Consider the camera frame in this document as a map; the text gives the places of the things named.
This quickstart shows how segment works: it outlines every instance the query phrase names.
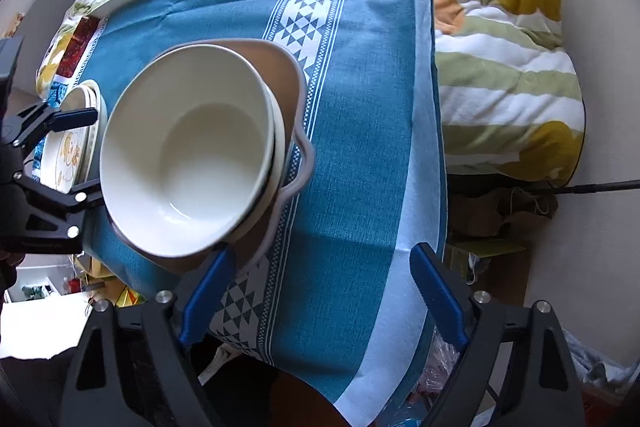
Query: striped blanket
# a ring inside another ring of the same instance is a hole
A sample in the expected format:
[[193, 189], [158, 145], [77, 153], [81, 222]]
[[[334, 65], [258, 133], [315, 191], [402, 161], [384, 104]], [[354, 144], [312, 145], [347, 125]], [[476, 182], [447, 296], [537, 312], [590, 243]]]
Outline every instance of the striped blanket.
[[[75, 81], [77, 73], [58, 66], [81, 18], [105, 1], [76, 0], [66, 13], [36, 80], [43, 98], [54, 76]], [[570, 178], [582, 147], [584, 110], [561, 47], [560, 2], [434, 1], [448, 172], [556, 183]]]

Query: red object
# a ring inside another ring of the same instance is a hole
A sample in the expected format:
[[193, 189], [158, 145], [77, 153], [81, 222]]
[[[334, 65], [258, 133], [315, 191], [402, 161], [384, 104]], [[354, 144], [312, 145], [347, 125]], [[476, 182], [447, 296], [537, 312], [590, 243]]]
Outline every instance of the red object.
[[62, 55], [62, 60], [58, 65], [57, 74], [64, 76], [65, 78], [71, 78], [74, 75], [80, 58], [87, 47], [87, 44], [94, 36], [95, 31], [98, 29], [100, 19], [95, 17], [82, 17], [76, 31], [74, 31], [69, 44], [66, 46], [65, 53]]
[[593, 394], [582, 392], [582, 406], [586, 427], [602, 427], [616, 411], [616, 406], [593, 396]]
[[79, 279], [71, 279], [68, 282], [69, 292], [70, 293], [80, 293], [80, 280]]

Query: metal screw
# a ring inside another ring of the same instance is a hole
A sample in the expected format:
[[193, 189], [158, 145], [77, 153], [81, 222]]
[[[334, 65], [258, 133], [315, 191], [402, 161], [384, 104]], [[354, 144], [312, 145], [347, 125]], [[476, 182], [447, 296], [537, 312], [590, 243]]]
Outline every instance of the metal screw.
[[96, 310], [98, 313], [107, 311], [108, 307], [109, 301], [105, 299], [101, 299], [94, 304], [94, 310]]
[[551, 304], [546, 301], [538, 301], [536, 302], [536, 308], [540, 313], [548, 313], [551, 311]]
[[160, 290], [156, 293], [156, 302], [160, 304], [167, 304], [172, 298], [174, 294], [172, 294], [169, 290]]
[[478, 290], [474, 293], [474, 299], [481, 304], [487, 304], [491, 300], [491, 294], [484, 290]]

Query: plastic bag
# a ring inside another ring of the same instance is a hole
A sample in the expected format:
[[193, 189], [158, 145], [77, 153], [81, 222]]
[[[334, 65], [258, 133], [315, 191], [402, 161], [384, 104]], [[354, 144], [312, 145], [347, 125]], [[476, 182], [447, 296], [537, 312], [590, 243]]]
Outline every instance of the plastic bag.
[[459, 355], [455, 347], [442, 339], [436, 328], [431, 339], [429, 356], [424, 371], [418, 379], [416, 391], [418, 393], [440, 393], [453, 371]]
[[427, 409], [421, 400], [404, 402], [398, 409], [386, 407], [376, 418], [376, 427], [418, 427], [427, 417]]

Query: dish handle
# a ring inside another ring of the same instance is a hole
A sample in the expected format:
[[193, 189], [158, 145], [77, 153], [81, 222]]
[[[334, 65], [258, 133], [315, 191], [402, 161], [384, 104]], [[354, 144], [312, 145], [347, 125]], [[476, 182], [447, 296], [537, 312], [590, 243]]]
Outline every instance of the dish handle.
[[275, 202], [273, 203], [271, 217], [264, 238], [251, 259], [238, 270], [236, 277], [241, 277], [248, 273], [249, 270], [260, 261], [262, 256], [267, 253], [276, 235], [280, 214], [284, 210], [284, 206], [302, 192], [302, 189], [305, 188], [314, 173], [314, 169], [316, 168], [316, 148], [308, 137], [306, 137], [301, 125], [296, 124], [293, 127], [292, 139], [300, 149], [300, 167], [298, 168], [298, 173], [292, 182], [279, 188]]

